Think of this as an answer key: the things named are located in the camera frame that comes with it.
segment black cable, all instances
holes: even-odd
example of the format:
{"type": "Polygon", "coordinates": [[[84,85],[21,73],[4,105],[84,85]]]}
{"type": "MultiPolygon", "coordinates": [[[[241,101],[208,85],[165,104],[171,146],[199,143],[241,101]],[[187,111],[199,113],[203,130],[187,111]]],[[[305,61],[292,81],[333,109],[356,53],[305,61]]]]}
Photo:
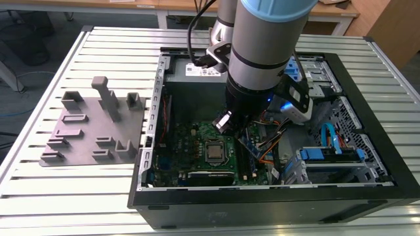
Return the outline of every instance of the black cable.
{"type": "Polygon", "coordinates": [[[199,11],[201,10],[203,0],[200,0],[199,11]]]}
{"type": "Polygon", "coordinates": [[[195,0],[195,5],[196,5],[196,12],[199,13],[197,0],[195,0]]]}
{"type": "Polygon", "coordinates": [[[8,133],[8,132],[1,132],[1,131],[0,131],[0,135],[13,136],[13,137],[17,137],[17,136],[19,136],[19,134],[8,133]]]}
{"type": "Polygon", "coordinates": [[[4,144],[0,144],[0,148],[3,148],[3,146],[11,145],[11,144],[13,144],[13,143],[15,143],[15,141],[13,141],[13,142],[8,142],[8,143],[4,143],[4,144]]]}
{"type": "Polygon", "coordinates": [[[9,144],[8,146],[0,147],[0,150],[7,149],[7,148],[9,148],[12,146],[13,146],[13,144],[9,144]]]}
{"type": "Polygon", "coordinates": [[[207,11],[207,9],[211,7],[211,5],[215,3],[216,0],[211,0],[208,2],[208,4],[205,4],[205,6],[203,7],[203,9],[200,10],[200,12],[197,13],[197,15],[195,16],[195,18],[192,19],[189,26],[188,26],[188,32],[187,32],[187,49],[188,49],[188,55],[189,55],[189,59],[192,61],[193,64],[196,64],[196,59],[193,57],[192,54],[192,47],[191,47],[191,31],[192,31],[192,27],[196,24],[196,21],[199,20],[200,16],[204,14],[204,12],[207,11]]]}
{"type": "Polygon", "coordinates": [[[300,59],[297,57],[296,50],[293,50],[293,57],[295,57],[295,61],[296,61],[296,64],[297,64],[299,71],[300,71],[301,81],[307,82],[308,78],[307,78],[307,75],[305,75],[304,70],[303,70],[303,66],[301,66],[300,59]]]}

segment orange wire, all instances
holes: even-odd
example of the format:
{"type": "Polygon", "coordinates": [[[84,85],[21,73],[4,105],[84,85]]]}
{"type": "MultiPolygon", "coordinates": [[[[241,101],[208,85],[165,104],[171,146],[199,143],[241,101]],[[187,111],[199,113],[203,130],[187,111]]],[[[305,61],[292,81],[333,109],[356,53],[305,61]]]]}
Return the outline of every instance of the orange wire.
{"type": "Polygon", "coordinates": [[[277,141],[271,145],[271,147],[268,148],[268,150],[265,151],[265,153],[263,154],[263,156],[260,157],[260,159],[259,159],[259,162],[260,163],[269,163],[269,164],[275,164],[272,161],[267,161],[267,160],[263,160],[264,159],[264,157],[265,157],[265,155],[268,154],[268,152],[273,149],[273,147],[275,147],[275,145],[279,143],[279,141],[280,141],[280,138],[277,139],[277,141]]]}

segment wooden desk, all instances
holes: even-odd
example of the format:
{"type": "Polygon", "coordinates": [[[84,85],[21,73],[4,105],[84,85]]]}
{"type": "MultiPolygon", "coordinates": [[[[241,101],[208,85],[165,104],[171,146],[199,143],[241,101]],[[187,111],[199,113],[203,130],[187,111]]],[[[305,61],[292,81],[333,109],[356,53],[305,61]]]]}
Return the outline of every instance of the wooden desk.
{"type": "MultiPolygon", "coordinates": [[[[159,9],[196,11],[193,0],[159,0],[159,9]]],[[[217,11],[217,1],[208,8],[208,12],[217,11]]],[[[345,10],[335,7],[333,4],[317,3],[311,11],[311,16],[332,16],[332,17],[359,17],[360,13],[351,4],[345,10]]]]}
{"type": "MultiPolygon", "coordinates": [[[[157,15],[159,27],[167,29],[168,15],[196,15],[193,0],[136,0],[136,2],[115,2],[108,0],[0,0],[0,8],[9,10],[152,14],[157,15]]],[[[204,16],[216,16],[217,2],[211,6],[204,16]]],[[[352,5],[347,10],[333,5],[317,3],[309,14],[309,21],[337,23],[332,35],[344,35],[347,28],[359,17],[352,5]]]]}
{"type": "Polygon", "coordinates": [[[0,0],[8,4],[31,4],[61,7],[101,7],[101,8],[156,8],[159,0],[136,0],[136,2],[113,2],[109,0],[0,0]]]}
{"type": "MultiPolygon", "coordinates": [[[[168,15],[196,15],[196,6],[193,0],[159,0],[159,12],[168,15]]],[[[217,2],[208,8],[204,16],[216,16],[217,2]]],[[[345,10],[336,8],[332,4],[327,5],[317,3],[309,14],[309,21],[315,22],[335,22],[336,28],[332,35],[344,35],[353,18],[359,17],[360,13],[351,4],[345,10]]]]}

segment floor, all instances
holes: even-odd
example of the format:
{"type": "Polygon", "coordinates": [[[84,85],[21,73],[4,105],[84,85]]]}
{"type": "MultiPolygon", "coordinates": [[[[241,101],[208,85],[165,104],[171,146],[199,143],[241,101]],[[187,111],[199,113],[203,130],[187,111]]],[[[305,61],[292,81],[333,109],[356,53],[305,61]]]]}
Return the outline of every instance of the floor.
{"type": "MultiPolygon", "coordinates": [[[[104,27],[132,27],[157,28],[157,17],[153,15],[121,15],[121,14],[91,14],[75,13],[75,20],[68,22],[60,12],[48,13],[55,27],[55,35],[44,38],[45,46],[51,53],[48,63],[40,66],[25,66],[13,55],[3,43],[0,43],[0,60],[15,71],[16,75],[23,75],[33,71],[56,72],[68,50],[77,38],[84,25],[104,27]]],[[[7,13],[0,13],[0,28],[12,24],[7,13]]],[[[213,24],[213,18],[204,17],[200,20],[197,29],[208,29],[213,24]]],[[[168,19],[169,29],[187,29],[188,24],[177,24],[173,18],[168,19]]],[[[417,91],[420,91],[420,54],[415,56],[409,64],[401,70],[408,81],[417,91]]],[[[0,80],[0,131],[19,133],[31,115],[43,92],[53,75],[51,73],[35,73],[21,76],[19,80],[27,87],[27,91],[20,94],[13,92],[7,84],[0,80]],[[27,113],[3,117],[3,114],[27,113]]],[[[0,145],[13,141],[13,137],[0,136],[0,145]]],[[[0,162],[8,152],[8,148],[0,146],[0,162]]]]}

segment aluminum extrusion table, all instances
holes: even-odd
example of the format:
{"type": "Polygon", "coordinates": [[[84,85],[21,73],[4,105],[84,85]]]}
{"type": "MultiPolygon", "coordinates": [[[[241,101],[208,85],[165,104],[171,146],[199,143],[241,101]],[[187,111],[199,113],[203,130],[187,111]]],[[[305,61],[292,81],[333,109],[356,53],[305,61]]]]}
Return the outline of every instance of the aluminum extrusion table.
{"type": "MultiPolygon", "coordinates": [[[[39,166],[64,92],[77,90],[81,96],[99,96],[91,79],[107,76],[117,96],[137,92],[149,97],[160,47],[185,47],[185,35],[175,29],[105,27],[80,33],[0,167],[0,235],[419,235],[420,202],[345,224],[153,231],[139,213],[127,208],[132,164],[39,166]]],[[[207,31],[195,32],[193,47],[207,47],[208,38],[207,31]]],[[[420,97],[376,44],[359,37],[303,35],[297,51],[339,54],[420,180],[420,97]]]]}

